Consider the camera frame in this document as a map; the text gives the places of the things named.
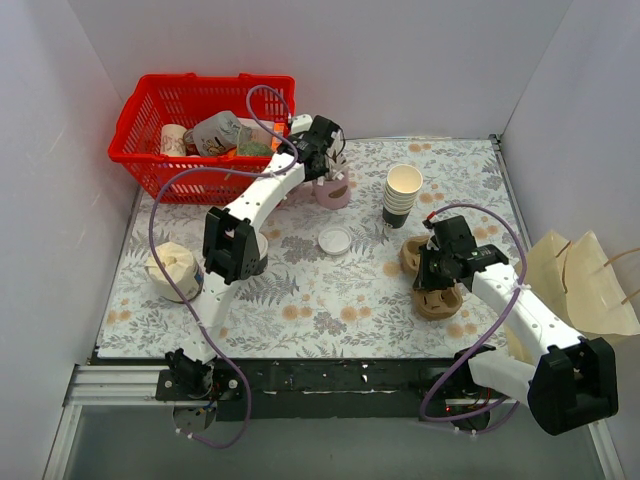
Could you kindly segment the brown cardboard cup carrier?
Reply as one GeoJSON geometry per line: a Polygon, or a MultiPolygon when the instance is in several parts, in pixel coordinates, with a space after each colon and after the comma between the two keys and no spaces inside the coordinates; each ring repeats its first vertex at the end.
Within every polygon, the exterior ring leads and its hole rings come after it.
{"type": "Polygon", "coordinates": [[[412,288],[412,302],[415,312],[429,321],[451,318],[458,312],[463,303],[462,295],[456,285],[445,281],[429,272],[422,273],[421,247],[430,240],[429,235],[409,237],[400,249],[399,258],[402,270],[417,288],[412,288]]]}

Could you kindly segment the pink straw holder cup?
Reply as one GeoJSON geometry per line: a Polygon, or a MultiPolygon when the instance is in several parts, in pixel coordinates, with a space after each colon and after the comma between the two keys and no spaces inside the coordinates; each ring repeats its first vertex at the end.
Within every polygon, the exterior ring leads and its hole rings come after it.
{"type": "Polygon", "coordinates": [[[339,210],[351,199],[349,173],[340,173],[335,179],[320,177],[312,183],[316,202],[329,210],[339,210]]]}

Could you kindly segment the black single paper cup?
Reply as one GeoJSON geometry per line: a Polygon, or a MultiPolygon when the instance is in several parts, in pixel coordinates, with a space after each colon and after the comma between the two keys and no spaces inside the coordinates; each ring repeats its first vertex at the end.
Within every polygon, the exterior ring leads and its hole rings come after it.
{"type": "Polygon", "coordinates": [[[252,272],[252,276],[259,276],[265,272],[268,266],[268,256],[264,255],[255,264],[255,269],[252,272]]]}

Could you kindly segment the white plastic cup lid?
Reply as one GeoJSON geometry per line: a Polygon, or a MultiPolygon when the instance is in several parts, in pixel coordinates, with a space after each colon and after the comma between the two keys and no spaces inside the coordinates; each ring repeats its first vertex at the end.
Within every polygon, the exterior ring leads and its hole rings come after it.
{"type": "Polygon", "coordinates": [[[262,233],[258,233],[256,235],[256,240],[257,240],[257,246],[258,246],[259,260],[262,261],[267,256],[268,240],[262,233]]]}

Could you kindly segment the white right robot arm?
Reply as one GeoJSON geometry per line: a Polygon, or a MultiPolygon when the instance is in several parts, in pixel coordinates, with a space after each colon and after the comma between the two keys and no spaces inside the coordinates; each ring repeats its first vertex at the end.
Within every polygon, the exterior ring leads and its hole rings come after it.
{"type": "Polygon", "coordinates": [[[529,408],[537,424],[556,436],[612,417],[619,410],[615,353],[603,338],[587,339],[564,323],[525,284],[496,246],[480,246],[462,216],[428,217],[432,246],[420,248],[414,285],[419,290],[461,283],[490,306],[532,357],[505,357],[478,340],[426,392],[419,415],[451,377],[454,389],[475,397],[488,388],[529,408]]]}

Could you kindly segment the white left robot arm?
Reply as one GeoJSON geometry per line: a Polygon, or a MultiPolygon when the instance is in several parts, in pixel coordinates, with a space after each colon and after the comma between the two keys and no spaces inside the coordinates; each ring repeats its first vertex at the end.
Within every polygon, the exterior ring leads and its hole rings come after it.
{"type": "Polygon", "coordinates": [[[317,115],[309,122],[296,117],[292,133],[280,144],[266,168],[250,172],[253,183],[223,208],[211,208],[203,236],[203,291],[185,304],[200,333],[184,348],[165,355],[173,381],[193,400],[214,391],[212,362],[230,360],[214,345],[211,331],[225,318],[237,289],[259,271],[259,230],[278,204],[297,186],[330,171],[327,154],[335,151],[341,128],[317,115]]]}

